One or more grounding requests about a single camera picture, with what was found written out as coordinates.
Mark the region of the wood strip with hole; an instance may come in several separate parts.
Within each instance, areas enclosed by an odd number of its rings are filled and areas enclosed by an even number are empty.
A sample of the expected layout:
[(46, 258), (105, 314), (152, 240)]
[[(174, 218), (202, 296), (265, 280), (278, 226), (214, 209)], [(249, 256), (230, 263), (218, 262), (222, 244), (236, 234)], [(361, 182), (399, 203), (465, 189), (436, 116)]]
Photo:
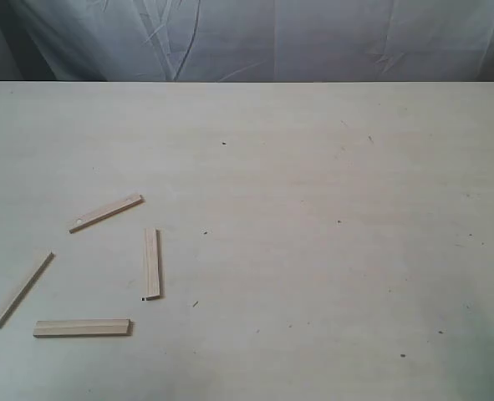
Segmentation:
[(77, 216), (74, 221), (70, 223), (68, 231), (70, 234), (74, 234), (75, 232), (81, 231), (144, 202), (145, 198), (143, 195), (128, 195), (121, 200), (116, 200), (107, 205), (100, 206), (97, 209), (89, 211), (81, 216)]

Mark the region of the short wood strip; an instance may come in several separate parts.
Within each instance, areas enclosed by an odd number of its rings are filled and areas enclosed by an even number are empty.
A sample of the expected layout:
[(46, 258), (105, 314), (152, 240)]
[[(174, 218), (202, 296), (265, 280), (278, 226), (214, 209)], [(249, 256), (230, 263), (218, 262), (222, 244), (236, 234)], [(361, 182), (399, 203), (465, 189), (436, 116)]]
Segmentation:
[(144, 301), (160, 297), (160, 243), (155, 228), (145, 230), (145, 295)]

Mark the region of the grooved wood block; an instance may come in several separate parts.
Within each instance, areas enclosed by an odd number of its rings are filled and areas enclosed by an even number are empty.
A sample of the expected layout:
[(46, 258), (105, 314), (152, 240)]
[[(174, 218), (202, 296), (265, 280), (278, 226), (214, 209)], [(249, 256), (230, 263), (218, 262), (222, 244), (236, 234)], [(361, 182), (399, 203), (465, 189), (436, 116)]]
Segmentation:
[(37, 321), (36, 338), (117, 337), (130, 334), (130, 319)]

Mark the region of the long thin wood strip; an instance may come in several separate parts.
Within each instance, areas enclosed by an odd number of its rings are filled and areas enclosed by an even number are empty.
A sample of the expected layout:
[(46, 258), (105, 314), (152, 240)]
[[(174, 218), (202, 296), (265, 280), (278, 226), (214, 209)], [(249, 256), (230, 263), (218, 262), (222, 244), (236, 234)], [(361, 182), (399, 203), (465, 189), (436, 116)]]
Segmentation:
[(14, 286), (0, 304), (0, 329), (14, 313), (20, 302), (26, 297), (34, 283), (43, 274), (55, 258), (53, 251), (43, 252), (33, 264), (33, 268)]

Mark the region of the white backdrop curtain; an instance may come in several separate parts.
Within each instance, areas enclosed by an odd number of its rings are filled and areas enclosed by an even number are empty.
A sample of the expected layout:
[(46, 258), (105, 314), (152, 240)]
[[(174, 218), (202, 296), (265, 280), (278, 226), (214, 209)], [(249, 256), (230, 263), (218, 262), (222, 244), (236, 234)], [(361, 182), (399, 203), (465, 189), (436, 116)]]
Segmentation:
[(0, 1), (0, 80), (494, 81), (494, 1)]

